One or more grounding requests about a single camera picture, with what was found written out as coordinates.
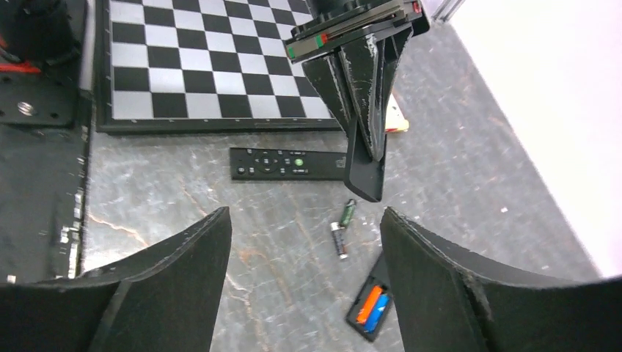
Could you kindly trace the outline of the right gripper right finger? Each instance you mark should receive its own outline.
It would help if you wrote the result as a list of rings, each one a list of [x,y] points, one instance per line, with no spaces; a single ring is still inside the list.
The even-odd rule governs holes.
[[[621,279],[576,282],[472,252],[387,208],[381,220],[406,351],[619,351]]]

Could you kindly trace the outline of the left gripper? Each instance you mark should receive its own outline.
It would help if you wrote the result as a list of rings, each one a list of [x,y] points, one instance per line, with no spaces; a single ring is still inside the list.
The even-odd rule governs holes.
[[[292,63],[310,59],[304,74],[332,116],[346,136],[357,117],[370,157],[381,161],[401,54],[412,35],[429,29],[421,1],[333,1],[330,11],[293,27],[284,46]],[[341,46],[340,59],[326,54]]]

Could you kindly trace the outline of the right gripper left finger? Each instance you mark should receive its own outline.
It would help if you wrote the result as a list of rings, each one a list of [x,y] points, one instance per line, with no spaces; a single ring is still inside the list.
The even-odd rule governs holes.
[[[74,279],[1,286],[3,351],[208,351],[230,210]]]

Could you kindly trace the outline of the blue AAA battery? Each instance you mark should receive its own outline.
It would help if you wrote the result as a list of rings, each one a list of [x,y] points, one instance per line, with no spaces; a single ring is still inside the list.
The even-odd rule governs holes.
[[[367,317],[367,320],[363,324],[363,329],[365,333],[371,334],[375,331],[378,321],[381,316],[384,314],[384,310],[386,305],[389,302],[389,296],[387,294],[381,294],[376,300],[373,308],[370,311],[370,314]]]

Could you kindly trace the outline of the orange AAA battery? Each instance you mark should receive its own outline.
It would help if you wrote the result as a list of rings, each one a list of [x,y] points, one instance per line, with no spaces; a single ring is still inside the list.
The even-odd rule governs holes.
[[[367,298],[365,299],[365,302],[362,306],[362,308],[359,311],[359,314],[356,317],[356,322],[358,324],[364,325],[367,322],[367,319],[369,318],[377,300],[379,299],[379,297],[381,296],[381,294],[384,292],[382,286],[378,286],[375,285],[370,293],[367,295]]]

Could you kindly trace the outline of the slim black remote control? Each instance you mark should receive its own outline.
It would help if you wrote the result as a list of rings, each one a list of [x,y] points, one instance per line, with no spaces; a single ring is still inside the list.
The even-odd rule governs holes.
[[[345,321],[367,341],[374,342],[392,304],[387,264],[381,252],[346,314]]]

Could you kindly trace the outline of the black battery cover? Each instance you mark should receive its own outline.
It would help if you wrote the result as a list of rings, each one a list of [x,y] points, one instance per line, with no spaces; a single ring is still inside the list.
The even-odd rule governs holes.
[[[345,186],[368,202],[380,202],[383,197],[385,159],[375,161],[370,157],[357,119],[350,122],[345,156]]]

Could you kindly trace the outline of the black remote with green button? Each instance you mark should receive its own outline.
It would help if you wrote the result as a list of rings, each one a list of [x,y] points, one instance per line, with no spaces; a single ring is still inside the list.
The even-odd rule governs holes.
[[[231,147],[233,180],[342,181],[345,153]]]

